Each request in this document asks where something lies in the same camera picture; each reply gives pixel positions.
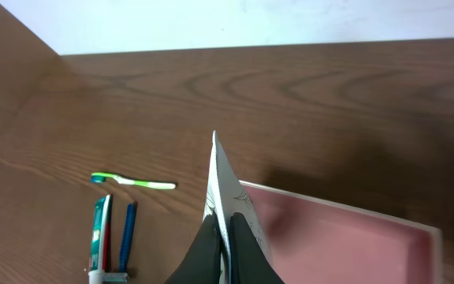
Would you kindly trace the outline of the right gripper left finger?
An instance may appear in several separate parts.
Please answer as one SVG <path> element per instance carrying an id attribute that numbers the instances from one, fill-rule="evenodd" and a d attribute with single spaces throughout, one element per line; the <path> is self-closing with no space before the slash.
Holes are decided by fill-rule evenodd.
<path id="1" fill-rule="evenodd" d="M 216 214 L 203 220 L 188 252 L 165 284 L 218 284 L 221 274 L 221 235 Z"/>

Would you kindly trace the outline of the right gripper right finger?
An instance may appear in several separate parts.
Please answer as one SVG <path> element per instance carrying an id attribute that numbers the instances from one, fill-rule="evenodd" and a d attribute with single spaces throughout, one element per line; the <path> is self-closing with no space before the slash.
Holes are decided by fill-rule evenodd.
<path id="1" fill-rule="evenodd" d="M 267 261 L 243 214 L 233 214 L 229 232 L 233 284 L 284 283 Z"/>

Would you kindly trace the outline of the white lotion tube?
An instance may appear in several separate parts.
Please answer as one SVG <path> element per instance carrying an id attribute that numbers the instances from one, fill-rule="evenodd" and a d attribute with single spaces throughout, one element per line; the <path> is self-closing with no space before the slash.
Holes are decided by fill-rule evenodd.
<path id="1" fill-rule="evenodd" d="M 221 238 L 220 284 L 230 282 L 229 223 L 235 213 L 241 213 L 246 218 L 264 256 L 270 259 L 270 247 L 251 198 L 234 174 L 217 133 L 213 132 L 203 216 L 215 215 L 218 221 Z"/>

